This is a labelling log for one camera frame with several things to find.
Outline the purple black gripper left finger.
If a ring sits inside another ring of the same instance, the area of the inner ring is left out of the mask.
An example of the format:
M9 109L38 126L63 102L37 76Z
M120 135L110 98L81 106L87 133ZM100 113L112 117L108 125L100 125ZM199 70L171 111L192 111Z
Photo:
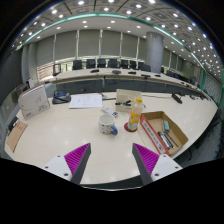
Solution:
M91 144L87 143L64 156L65 161L71 171L71 182L77 185L80 184L89 156L91 154Z

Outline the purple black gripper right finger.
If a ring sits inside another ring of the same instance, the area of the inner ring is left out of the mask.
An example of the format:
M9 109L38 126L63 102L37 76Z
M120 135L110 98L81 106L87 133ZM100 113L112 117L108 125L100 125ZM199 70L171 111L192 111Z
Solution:
M152 183L151 174L159 159L159 155L137 143L134 143L132 146L132 154L136 160L143 184Z

